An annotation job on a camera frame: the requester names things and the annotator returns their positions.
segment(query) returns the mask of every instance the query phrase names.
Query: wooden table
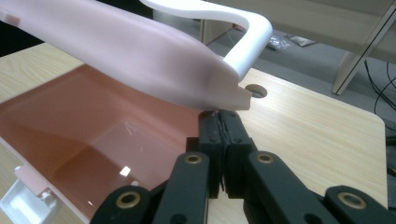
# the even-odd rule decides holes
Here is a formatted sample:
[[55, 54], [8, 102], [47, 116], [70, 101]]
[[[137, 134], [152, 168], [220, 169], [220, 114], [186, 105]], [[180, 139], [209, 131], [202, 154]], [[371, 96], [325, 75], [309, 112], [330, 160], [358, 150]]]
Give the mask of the wooden table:
[[[0, 58], [0, 101], [80, 65], [48, 44]], [[268, 94], [252, 98], [250, 110], [238, 113], [259, 150], [275, 152], [316, 193], [347, 185], [387, 206], [385, 130], [379, 117], [255, 69], [240, 85], [252, 83]], [[2, 145], [0, 155], [3, 196], [16, 180], [13, 171], [21, 162]], [[7, 220], [3, 212], [0, 220]], [[53, 220], [80, 222], [66, 206]], [[242, 201], [228, 200], [225, 193], [210, 200], [208, 223], [247, 223]]]

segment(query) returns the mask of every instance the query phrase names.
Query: black cable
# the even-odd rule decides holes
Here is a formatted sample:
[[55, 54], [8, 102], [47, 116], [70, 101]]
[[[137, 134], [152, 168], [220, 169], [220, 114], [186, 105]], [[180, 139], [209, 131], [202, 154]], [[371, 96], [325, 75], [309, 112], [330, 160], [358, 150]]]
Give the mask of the black cable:
[[[388, 85], [386, 85], [382, 90], [380, 90], [380, 89], [375, 85], [375, 83], [374, 83], [374, 81], [373, 81], [373, 79], [372, 79], [372, 77], [371, 77], [371, 75], [370, 75], [369, 66], [368, 66], [367, 61], [364, 61], [364, 66], [365, 66], [365, 68], [366, 68], [367, 76], [368, 76], [368, 78], [369, 78], [369, 81], [370, 81], [370, 83], [371, 83], [371, 85], [372, 85], [372, 87], [373, 87], [375, 93], [378, 95], [377, 98], [376, 98], [376, 100], [375, 100], [374, 113], [376, 114], [376, 105], [377, 105], [377, 103], [378, 103], [378, 101], [379, 101], [379, 98], [382, 98], [382, 99], [385, 101], [385, 103], [387, 103], [393, 110], [396, 111], [396, 104], [394, 104], [394, 103], [388, 98], [388, 96], [384, 94], [384, 91], [387, 89], [387, 87], [388, 87], [390, 84], [391, 84], [393, 87], [395, 87], [393, 81], [396, 79], [396, 77], [395, 77], [395, 78], [390, 78], [390, 75], [389, 75], [389, 63], [387, 63], [387, 75], [388, 75], [389, 83], [388, 83]], [[394, 132], [396, 132], [395, 129], [390, 128], [390, 127], [389, 127], [388, 125], [386, 125], [386, 124], [385, 124], [385, 127], [388, 128], [388, 129], [390, 129], [390, 130], [392, 130], [392, 131], [394, 131]]]
[[389, 75], [389, 63], [387, 63], [387, 76], [388, 76], [388, 79], [389, 79], [390, 83], [392, 83], [392, 86], [396, 89], [395, 84], [394, 84], [393, 81], [390, 79], [390, 75]]

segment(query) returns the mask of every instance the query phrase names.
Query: floor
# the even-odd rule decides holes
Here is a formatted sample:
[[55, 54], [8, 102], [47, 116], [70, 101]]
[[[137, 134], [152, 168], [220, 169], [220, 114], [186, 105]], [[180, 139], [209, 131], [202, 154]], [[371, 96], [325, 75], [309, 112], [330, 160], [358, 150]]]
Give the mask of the floor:
[[[175, 28], [195, 37], [199, 37], [200, 22], [181, 19], [164, 13], [154, 12], [154, 20], [174, 26]], [[244, 32], [230, 30], [208, 46], [218, 55], [225, 56]], [[375, 112], [389, 128], [386, 134], [396, 134], [396, 112], [381, 99], [375, 101], [378, 94], [370, 84], [364, 66], [352, 79], [342, 95], [332, 94], [332, 84], [337, 73], [338, 65], [344, 57], [345, 51], [324, 44], [316, 43], [300, 47], [285, 37], [285, 33], [274, 31], [274, 35], [284, 40], [289, 46], [285, 49], [273, 50], [266, 48], [253, 67], [265, 73], [280, 77], [319, 92], [333, 99], [354, 105], [361, 109]], [[375, 59], [368, 59], [368, 68], [373, 81], [382, 90], [389, 84], [387, 64]], [[396, 77], [396, 64], [389, 65], [390, 78]], [[389, 85], [384, 91], [390, 100], [396, 102], [396, 87]], [[387, 147], [388, 167], [396, 168], [396, 147]], [[388, 175], [389, 207], [396, 207], [396, 177]]]

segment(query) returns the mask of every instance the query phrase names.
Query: white plastic chair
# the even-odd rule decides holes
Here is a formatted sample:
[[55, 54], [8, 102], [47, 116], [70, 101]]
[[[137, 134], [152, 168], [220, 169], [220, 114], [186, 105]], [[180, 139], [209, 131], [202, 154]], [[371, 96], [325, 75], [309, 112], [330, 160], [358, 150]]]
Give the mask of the white plastic chair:
[[94, 0], [0, 0], [0, 19], [132, 88], [203, 110], [248, 109], [238, 87], [272, 35], [258, 14], [199, 0], [141, 0], [180, 17], [228, 21], [247, 33], [224, 59], [184, 33]]

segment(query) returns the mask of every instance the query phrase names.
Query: orange transparent acrylic sheet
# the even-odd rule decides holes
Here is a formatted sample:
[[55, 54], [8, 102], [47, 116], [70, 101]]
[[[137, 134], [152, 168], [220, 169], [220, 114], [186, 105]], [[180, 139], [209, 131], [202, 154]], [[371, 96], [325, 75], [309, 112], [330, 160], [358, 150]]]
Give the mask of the orange transparent acrylic sheet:
[[166, 180], [199, 112], [82, 65], [0, 104], [0, 136], [91, 219], [114, 189]]

